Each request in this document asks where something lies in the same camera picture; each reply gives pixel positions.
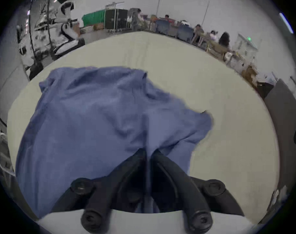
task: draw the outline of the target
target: green curtain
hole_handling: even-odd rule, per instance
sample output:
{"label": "green curtain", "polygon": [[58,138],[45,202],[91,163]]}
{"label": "green curtain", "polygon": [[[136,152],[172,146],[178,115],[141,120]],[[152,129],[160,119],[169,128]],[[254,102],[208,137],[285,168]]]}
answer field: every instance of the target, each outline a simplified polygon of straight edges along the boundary
{"label": "green curtain", "polygon": [[86,14],[82,17],[84,27],[104,22],[105,10],[99,10],[93,13]]}

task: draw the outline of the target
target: black screw knob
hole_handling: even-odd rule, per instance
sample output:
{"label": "black screw knob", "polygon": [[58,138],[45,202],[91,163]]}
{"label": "black screw knob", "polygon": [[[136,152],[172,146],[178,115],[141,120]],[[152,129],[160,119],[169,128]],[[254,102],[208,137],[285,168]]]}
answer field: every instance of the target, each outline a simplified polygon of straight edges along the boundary
{"label": "black screw knob", "polygon": [[81,217],[82,226],[90,233],[98,233],[103,223],[103,218],[95,211],[86,211]]}
{"label": "black screw knob", "polygon": [[87,195],[94,189],[94,184],[87,178],[78,178],[71,183],[71,190],[77,195]]}
{"label": "black screw knob", "polygon": [[210,213],[197,213],[192,218],[190,223],[190,229],[193,233],[205,233],[213,224],[213,220]]}
{"label": "black screw knob", "polygon": [[204,193],[211,197],[221,195],[226,190],[225,184],[217,179],[207,180],[204,184]]}

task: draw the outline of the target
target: person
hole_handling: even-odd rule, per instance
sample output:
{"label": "person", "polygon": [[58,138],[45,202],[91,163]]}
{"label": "person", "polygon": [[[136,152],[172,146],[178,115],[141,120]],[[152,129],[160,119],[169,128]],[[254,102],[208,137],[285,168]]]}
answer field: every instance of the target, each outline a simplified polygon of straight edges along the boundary
{"label": "person", "polygon": [[132,22],[131,22],[131,27],[133,31],[138,31],[141,26],[141,22],[143,21],[141,17],[141,9],[137,9],[135,12],[132,13]]}
{"label": "person", "polygon": [[219,41],[219,38],[217,37],[217,34],[218,31],[215,31],[215,30],[212,30],[209,34],[211,40],[215,41],[215,42],[218,42]]}
{"label": "person", "polygon": [[201,25],[200,24],[197,24],[197,26],[194,28],[193,30],[193,38],[194,38],[194,35],[197,34],[197,38],[195,41],[193,42],[198,42],[200,40],[200,36],[199,36],[199,33],[204,33],[203,29],[201,28]]}
{"label": "person", "polygon": [[219,39],[219,44],[226,48],[229,48],[229,42],[229,34],[225,31]]}

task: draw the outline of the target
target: seated person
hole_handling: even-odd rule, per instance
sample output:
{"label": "seated person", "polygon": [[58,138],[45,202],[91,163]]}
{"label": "seated person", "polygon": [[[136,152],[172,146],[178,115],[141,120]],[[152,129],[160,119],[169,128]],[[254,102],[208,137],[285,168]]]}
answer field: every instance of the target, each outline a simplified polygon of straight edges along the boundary
{"label": "seated person", "polygon": [[199,36],[199,34],[198,33],[204,33],[204,31],[203,31],[203,29],[201,28],[201,25],[200,24],[197,24],[197,26],[194,28],[194,30],[193,30],[193,36],[195,35],[195,34],[197,34],[198,35],[198,37],[196,38],[196,42],[198,42],[199,40],[200,40],[200,36]]}
{"label": "seated person", "polygon": [[219,39],[219,44],[229,49],[229,34],[225,31]]}
{"label": "seated person", "polygon": [[218,31],[215,31],[215,30],[212,30],[209,34],[210,38],[212,41],[215,41],[215,42],[218,42],[219,41],[219,38],[218,36],[216,35],[218,33]]}

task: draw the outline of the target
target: crumpled fabric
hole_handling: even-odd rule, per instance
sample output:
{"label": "crumpled fabric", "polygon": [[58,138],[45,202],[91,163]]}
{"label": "crumpled fabric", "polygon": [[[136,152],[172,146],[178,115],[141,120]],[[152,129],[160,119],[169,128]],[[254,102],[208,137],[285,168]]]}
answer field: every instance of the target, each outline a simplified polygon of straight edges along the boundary
{"label": "crumpled fabric", "polygon": [[155,87],[142,70],[58,68],[39,84],[42,96],[21,140],[16,178],[39,217],[72,181],[108,175],[146,148],[159,148],[188,173],[191,153],[212,126]]}

